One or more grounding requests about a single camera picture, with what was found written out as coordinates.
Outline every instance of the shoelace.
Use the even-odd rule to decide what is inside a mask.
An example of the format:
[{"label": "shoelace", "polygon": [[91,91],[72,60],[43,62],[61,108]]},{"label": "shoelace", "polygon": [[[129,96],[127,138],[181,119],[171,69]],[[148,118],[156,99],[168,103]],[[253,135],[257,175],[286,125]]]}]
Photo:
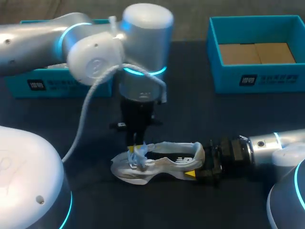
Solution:
[{"label": "shoelace", "polygon": [[130,165],[131,168],[137,168],[137,167],[141,167],[144,168],[145,167],[145,162],[147,160],[147,157],[145,157],[145,155],[148,152],[148,146],[146,144],[144,144],[143,146],[141,146],[140,149],[138,149],[137,147],[134,147],[134,152],[131,153],[130,150],[128,150],[127,155],[128,155],[128,163]]}]

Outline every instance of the cardboard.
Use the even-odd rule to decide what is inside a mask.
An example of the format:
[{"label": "cardboard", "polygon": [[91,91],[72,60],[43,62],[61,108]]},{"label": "cardboard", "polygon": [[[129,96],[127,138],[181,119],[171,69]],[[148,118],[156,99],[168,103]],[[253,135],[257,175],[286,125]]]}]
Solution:
[{"label": "cardboard", "polygon": [[260,64],[254,44],[220,44],[224,64]]},{"label": "cardboard", "polygon": [[295,63],[287,43],[220,44],[223,63]]},{"label": "cardboard", "polygon": [[287,43],[255,44],[261,63],[295,63]]}]

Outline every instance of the blue box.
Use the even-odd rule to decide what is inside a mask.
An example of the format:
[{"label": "blue box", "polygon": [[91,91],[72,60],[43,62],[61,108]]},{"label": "blue box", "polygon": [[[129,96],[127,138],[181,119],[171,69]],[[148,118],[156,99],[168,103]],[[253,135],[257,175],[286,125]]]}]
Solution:
[{"label": "blue box", "polygon": [[[224,65],[219,44],[287,43],[295,63]],[[305,25],[299,16],[212,17],[207,52],[217,93],[305,91]]]},{"label": "blue box", "polygon": [[[37,23],[41,21],[21,21]],[[93,20],[96,24],[109,23],[108,20]],[[85,97],[89,86],[78,83],[69,69],[36,69],[16,76],[4,77],[6,86],[15,98],[67,98]],[[112,96],[112,79],[101,84],[96,97]]]}]

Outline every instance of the sneaker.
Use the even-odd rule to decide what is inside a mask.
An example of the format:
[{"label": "sneaker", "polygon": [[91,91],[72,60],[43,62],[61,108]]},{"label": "sneaker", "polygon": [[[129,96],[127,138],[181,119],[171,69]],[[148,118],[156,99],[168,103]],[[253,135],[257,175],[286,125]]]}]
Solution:
[{"label": "sneaker", "polygon": [[160,173],[182,180],[194,180],[193,176],[187,174],[202,167],[204,159],[204,149],[199,142],[162,142],[135,147],[134,153],[127,151],[117,155],[112,159],[111,172],[117,178],[135,185],[145,185]]}]

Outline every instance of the screw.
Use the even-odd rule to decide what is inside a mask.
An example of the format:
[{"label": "screw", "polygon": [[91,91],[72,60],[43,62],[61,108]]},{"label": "screw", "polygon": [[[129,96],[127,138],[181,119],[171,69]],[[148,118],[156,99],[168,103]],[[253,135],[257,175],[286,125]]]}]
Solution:
[{"label": "screw", "polygon": [[257,145],[258,145],[259,147],[263,147],[263,146],[265,145],[265,142],[259,141],[259,142],[257,143]]}]

